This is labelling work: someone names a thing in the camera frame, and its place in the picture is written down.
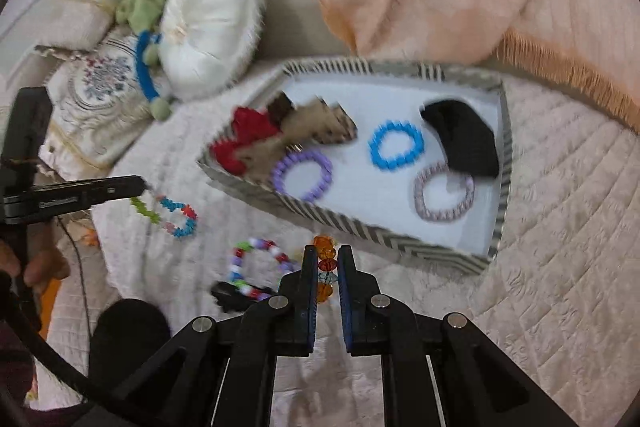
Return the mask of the person left hand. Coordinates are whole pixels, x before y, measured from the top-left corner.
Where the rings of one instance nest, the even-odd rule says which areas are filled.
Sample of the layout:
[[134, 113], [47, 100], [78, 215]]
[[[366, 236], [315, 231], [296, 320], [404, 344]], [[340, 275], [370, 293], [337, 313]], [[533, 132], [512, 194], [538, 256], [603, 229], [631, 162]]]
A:
[[56, 247], [54, 228], [50, 222], [31, 225], [28, 233], [29, 242], [35, 247], [35, 254], [28, 265], [22, 268], [11, 247], [1, 242], [1, 270], [11, 277], [23, 275], [28, 287], [43, 293], [51, 281], [62, 281], [70, 275], [70, 265]]

